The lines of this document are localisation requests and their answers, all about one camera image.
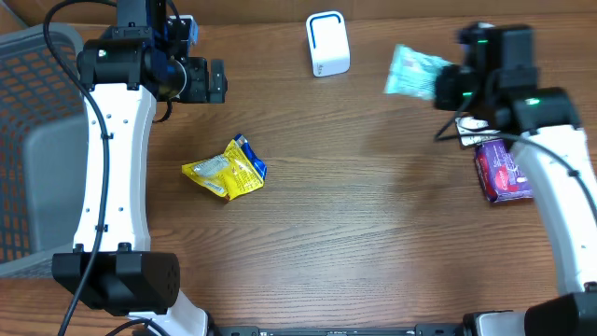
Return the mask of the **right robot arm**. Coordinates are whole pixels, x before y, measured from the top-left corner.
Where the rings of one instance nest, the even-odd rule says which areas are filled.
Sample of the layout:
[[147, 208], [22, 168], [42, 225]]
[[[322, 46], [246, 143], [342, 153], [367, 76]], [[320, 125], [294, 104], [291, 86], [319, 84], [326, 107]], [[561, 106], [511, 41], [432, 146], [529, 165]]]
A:
[[596, 332], [596, 176], [576, 108], [563, 88], [542, 88], [526, 24], [475, 22], [459, 33], [460, 65], [443, 68], [435, 107], [464, 112], [505, 141], [525, 173], [552, 248], [559, 296], [525, 312], [467, 314], [458, 335]]

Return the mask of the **purple Carefree pad pack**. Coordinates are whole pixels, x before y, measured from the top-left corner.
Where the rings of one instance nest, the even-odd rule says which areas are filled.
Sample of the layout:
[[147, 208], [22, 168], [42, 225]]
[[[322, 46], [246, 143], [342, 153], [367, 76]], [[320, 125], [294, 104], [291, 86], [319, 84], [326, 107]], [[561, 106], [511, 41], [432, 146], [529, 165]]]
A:
[[533, 198], [528, 179], [514, 162], [503, 140], [492, 140], [477, 146], [474, 162], [480, 185], [490, 203]]

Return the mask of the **white tube with gold cap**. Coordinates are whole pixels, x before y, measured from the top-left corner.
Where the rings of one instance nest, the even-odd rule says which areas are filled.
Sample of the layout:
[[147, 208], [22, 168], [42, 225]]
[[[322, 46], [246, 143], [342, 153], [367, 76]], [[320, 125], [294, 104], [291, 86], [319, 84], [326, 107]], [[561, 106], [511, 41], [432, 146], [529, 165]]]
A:
[[483, 142], [496, 140], [497, 130], [490, 128], [486, 120], [461, 117], [455, 120], [456, 131], [462, 147], [475, 147]]

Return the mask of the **teal wet wipes pack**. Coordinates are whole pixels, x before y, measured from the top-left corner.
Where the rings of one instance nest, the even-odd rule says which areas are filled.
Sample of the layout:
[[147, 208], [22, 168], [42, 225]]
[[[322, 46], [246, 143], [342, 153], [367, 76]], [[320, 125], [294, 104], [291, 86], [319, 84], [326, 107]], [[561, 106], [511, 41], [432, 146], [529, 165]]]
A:
[[450, 65], [450, 62], [438, 56], [427, 55], [405, 45], [396, 45], [384, 92], [433, 100], [435, 81], [441, 70]]

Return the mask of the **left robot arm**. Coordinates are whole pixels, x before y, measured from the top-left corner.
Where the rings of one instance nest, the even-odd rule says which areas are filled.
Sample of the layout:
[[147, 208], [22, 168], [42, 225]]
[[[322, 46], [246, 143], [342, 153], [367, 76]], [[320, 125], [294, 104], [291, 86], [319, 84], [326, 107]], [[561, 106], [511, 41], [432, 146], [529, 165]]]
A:
[[199, 29], [171, 1], [118, 1], [117, 22], [85, 43], [66, 74], [88, 127], [82, 212], [54, 279], [83, 303], [157, 335], [214, 335], [214, 320], [180, 287], [173, 253], [155, 252], [146, 220], [148, 138], [159, 103], [221, 104], [224, 64], [193, 57]]

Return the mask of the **yellow blue snack packet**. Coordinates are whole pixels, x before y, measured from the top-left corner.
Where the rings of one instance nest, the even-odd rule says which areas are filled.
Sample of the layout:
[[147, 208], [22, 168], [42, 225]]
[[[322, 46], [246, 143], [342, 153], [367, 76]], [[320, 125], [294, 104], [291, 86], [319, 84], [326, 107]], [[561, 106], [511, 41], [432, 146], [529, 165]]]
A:
[[229, 201], [261, 189], [267, 172], [267, 165], [242, 134], [222, 154], [182, 166], [182, 173], [194, 183]]

